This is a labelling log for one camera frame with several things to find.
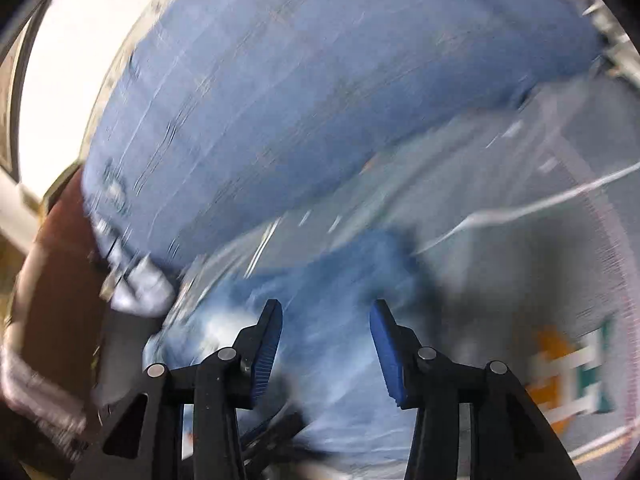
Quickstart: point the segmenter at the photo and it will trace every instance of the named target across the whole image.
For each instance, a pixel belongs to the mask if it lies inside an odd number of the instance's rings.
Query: metal pin
[[[438,353],[430,346],[423,346],[418,350],[418,357],[423,361],[431,361],[435,359]]]
[[[146,370],[146,374],[149,377],[160,377],[162,374],[164,374],[164,365],[161,365],[160,363],[156,363],[154,365],[151,365]]]
[[[231,361],[234,357],[236,357],[236,351],[231,346],[218,351],[218,359],[221,361]]]
[[[498,375],[503,375],[505,373],[507,373],[507,365],[504,364],[502,361],[492,361],[491,364],[489,365],[489,369],[494,373],[494,374],[498,374]]]

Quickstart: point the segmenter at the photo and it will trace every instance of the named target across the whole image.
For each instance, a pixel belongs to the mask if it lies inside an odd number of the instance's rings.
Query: white wall
[[[102,80],[150,1],[52,1],[33,45],[20,106],[20,177],[36,197],[78,158]]]
[[[26,254],[38,231],[38,219],[22,202],[16,183],[2,170],[0,198],[0,232]]]

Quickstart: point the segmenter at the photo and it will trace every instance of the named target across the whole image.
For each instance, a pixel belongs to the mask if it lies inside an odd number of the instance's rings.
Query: brown surface
[[[20,272],[11,345],[33,370],[89,408],[106,275],[92,263],[97,248],[82,209],[81,172],[47,216]]]
[[[15,277],[23,263],[24,254],[0,235],[0,344],[2,343],[3,320],[7,313],[9,298],[14,288]]]

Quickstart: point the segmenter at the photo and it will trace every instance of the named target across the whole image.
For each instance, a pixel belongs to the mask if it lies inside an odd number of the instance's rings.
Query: white line
[[[611,182],[615,182],[616,180],[627,176],[628,174],[633,173],[637,170],[640,170],[640,162],[636,162],[635,164],[629,166],[628,168],[624,168],[623,170],[615,171],[608,175],[601,176],[600,178],[597,178],[592,182],[581,184],[580,186],[573,187],[548,198],[543,198],[542,200],[537,200],[536,202],[532,202],[529,205],[513,208],[486,209],[475,211],[467,216],[462,222],[456,225],[448,233],[445,233],[442,236],[439,236],[427,242],[427,244],[423,248],[416,251],[414,255],[423,253],[424,251],[428,251],[433,246],[436,246],[437,244],[443,242],[450,236],[453,236],[460,231],[479,227],[497,226],[507,224],[508,222],[513,222],[522,218],[523,216],[527,216],[532,213],[542,211],[543,209],[547,209],[551,206],[567,202],[568,200],[571,200],[578,195],[593,191],[606,184],[610,184]]]
[[[638,427],[638,425],[640,425],[640,416],[636,417],[632,425],[620,426],[619,428],[616,428],[615,430],[610,431],[609,433],[606,433],[603,436],[600,436],[592,440],[591,442],[584,444],[583,446],[577,447],[573,451],[570,451],[569,457],[571,457],[571,459],[574,459],[579,457],[580,455],[584,455],[585,453],[592,451],[593,449],[596,449],[597,447],[604,446],[605,444],[608,444],[609,442],[612,442],[617,438],[620,438],[621,436],[627,434],[629,431],[634,430]]]
[[[311,209],[309,211],[307,211],[305,213],[305,215],[302,217],[302,220],[300,221],[300,223],[298,224],[298,227],[300,227],[303,223],[306,222],[306,219],[309,218],[309,215],[311,214]]]
[[[491,139],[491,142],[489,142],[484,148],[487,149],[489,146],[491,146],[495,142],[495,139],[497,138],[498,136],[495,136],[493,139]]]
[[[267,230],[264,232],[264,235],[262,237],[262,242],[258,246],[257,251],[255,251],[254,257],[252,258],[251,262],[249,263],[249,266],[247,267],[246,272],[244,273],[245,278],[248,278],[251,275],[251,273],[254,272],[255,266],[258,264],[258,260],[260,259],[260,256],[262,256],[262,251],[267,246],[267,243],[270,240],[271,236],[273,236],[273,233],[276,231],[276,227],[278,226],[279,222],[280,222],[280,219],[276,218],[275,222],[271,224],[271,226],[267,228]]]
[[[522,129],[522,120],[515,121],[511,126],[507,128],[507,131],[502,134],[503,137],[513,137]]]
[[[602,2],[598,1],[595,2],[592,6],[588,7],[587,9],[584,10],[584,12],[582,13],[583,16],[586,16],[587,14],[591,14],[592,12],[595,12],[596,10],[599,10],[602,7]]]
[[[331,234],[331,233],[334,232],[335,228],[338,227],[338,224],[340,223],[340,220],[342,220],[342,217],[340,215],[335,217],[334,223],[331,225],[331,227],[329,227],[329,230],[327,231],[328,234]]]

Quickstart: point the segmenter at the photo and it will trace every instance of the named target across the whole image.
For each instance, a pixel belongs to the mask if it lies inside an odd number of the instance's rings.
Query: blue cloth
[[[95,132],[87,209],[180,269],[469,107],[584,72],[566,0],[176,0]]]
[[[163,362],[177,368],[201,362],[219,346],[254,324],[269,298],[284,310],[282,336],[267,396],[283,390],[309,421],[298,437],[313,449],[344,454],[349,464],[406,460],[415,412],[402,412],[388,396],[369,331],[368,313],[385,298],[398,323],[413,328],[425,344],[435,344],[439,314],[427,274],[402,241],[385,231],[361,234],[334,253],[305,267],[215,285],[192,313],[173,319],[153,336],[145,366]],[[220,333],[234,332],[227,341]],[[282,404],[283,399],[270,399]],[[239,412],[239,423],[250,412]],[[191,414],[185,431],[190,431]]]

